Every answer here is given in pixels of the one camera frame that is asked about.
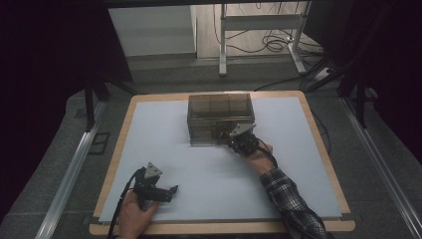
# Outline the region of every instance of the white board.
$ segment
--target white board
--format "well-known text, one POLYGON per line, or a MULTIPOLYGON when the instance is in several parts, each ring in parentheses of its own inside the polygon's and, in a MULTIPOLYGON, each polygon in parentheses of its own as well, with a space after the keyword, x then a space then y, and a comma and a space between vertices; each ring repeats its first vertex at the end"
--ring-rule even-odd
MULTIPOLYGON (((322 218, 340 217, 334 192, 298 98, 252 99, 254 134, 274 147, 279 167, 322 218)), ((131 175, 151 161, 163 174, 157 187, 179 185, 153 221, 279 218, 258 177, 225 146, 191 146, 187 101, 136 105, 100 222, 110 222, 131 175)))

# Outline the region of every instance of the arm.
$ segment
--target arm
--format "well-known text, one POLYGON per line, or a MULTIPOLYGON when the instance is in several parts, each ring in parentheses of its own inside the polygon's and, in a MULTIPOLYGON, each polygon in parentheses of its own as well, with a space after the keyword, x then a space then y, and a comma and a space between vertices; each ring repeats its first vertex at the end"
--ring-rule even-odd
POLYGON ((157 208, 158 203, 152 202, 146 211, 140 210, 137 204, 137 195, 130 191, 124 198, 118 214, 119 237, 136 239, 145 231, 157 208))
MULTIPOLYGON (((273 148, 260 143, 261 148, 273 148)), ((298 193, 296 184, 281 169, 274 168, 264 153, 256 151, 247 162, 260 173, 269 199, 277 206, 288 227, 291 238, 328 238, 321 219, 308 208, 298 193)))

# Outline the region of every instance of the wall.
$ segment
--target wall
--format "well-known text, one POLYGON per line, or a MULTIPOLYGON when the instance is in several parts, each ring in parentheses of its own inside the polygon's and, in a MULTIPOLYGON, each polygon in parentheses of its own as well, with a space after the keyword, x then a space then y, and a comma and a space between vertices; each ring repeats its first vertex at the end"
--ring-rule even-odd
POLYGON ((190 6, 108 11, 127 57, 196 52, 190 6))

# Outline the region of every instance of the table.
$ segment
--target table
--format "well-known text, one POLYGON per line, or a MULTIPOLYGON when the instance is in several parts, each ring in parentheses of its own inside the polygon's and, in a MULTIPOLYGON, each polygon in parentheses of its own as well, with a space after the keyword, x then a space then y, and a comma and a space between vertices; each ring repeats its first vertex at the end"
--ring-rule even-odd
MULTIPOLYGON (((257 98, 286 98, 296 97, 300 100, 307 121, 310 125, 313 137, 316 141, 317 149, 320 153, 323 165, 331 182, 334 190, 336 199, 338 201, 340 211, 343 215, 340 219, 325 220, 324 224, 328 231, 351 231, 354 229, 355 223, 353 220, 347 220, 346 217, 350 214, 350 209, 342 193, 338 179, 335 175, 335 171, 331 165, 328 154, 325 151, 322 139, 319 135, 317 125, 312 116, 311 110, 308 106, 307 100, 303 93, 297 91, 289 92, 259 92, 250 93, 252 99, 257 98)), ((111 184, 114 179, 114 175, 117 170, 117 166, 121 157, 124 141, 126 139, 133 112, 136 104, 139 102, 162 102, 162 101, 187 101, 189 95, 192 94, 171 94, 171 95, 147 95, 147 96, 136 96, 133 97, 129 108, 127 110, 124 123, 108 168, 108 172, 105 178, 102 192, 99 197, 99 201, 94 212, 94 218, 99 218, 103 207, 105 205, 106 197, 110 191, 111 184)), ((213 234, 213 233, 278 233, 286 232, 286 228, 281 222, 207 222, 207 223, 153 223, 151 224, 145 234, 153 235, 165 235, 165 234, 213 234)), ((108 232, 108 225, 101 225, 98 223, 92 223, 90 225, 90 232, 94 235, 106 235, 108 232)))

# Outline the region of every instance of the metal rail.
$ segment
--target metal rail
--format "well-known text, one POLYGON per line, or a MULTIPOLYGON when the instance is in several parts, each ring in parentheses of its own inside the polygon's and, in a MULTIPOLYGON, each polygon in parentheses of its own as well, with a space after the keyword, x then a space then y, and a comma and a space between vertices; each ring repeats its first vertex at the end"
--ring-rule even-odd
POLYGON ((413 238, 421 239, 422 224, 418 213, 394 178, 394 175, 391 173, 387 163, 384 160, 384 157, 379 152, 369 132, 365 128, 362 128, 360 123, 357 121, 356 117, 354 116, 354 108, 350 100, 340 98, 340 101, 342 102, 354 129, 356 130, 370 158, 372 159, 372 162, 382 181, 384 182, 385 187, 390 193, 391 198, 393 199, 407 227, 412 233, 413 238))
POLYGON ((87 153, 90 149, 91 143, 93 142, 94 136, 96 135, 97 129, 100 125, 103 112, 106 108, 105 102, 99 102, 96 108, 96 121, 91 131, 85 132, 78 148, 69 164, 68 170, 63 177, 62 183, 56 192, 56 196, 53 199, 52 204, 44 218, 43 223, 37 233, 36 239, 49 239, 53 236, 56 226, 62 216, 63 209, 68 202, 69 196, 81 171, 81 167, 84 164, 87 153))

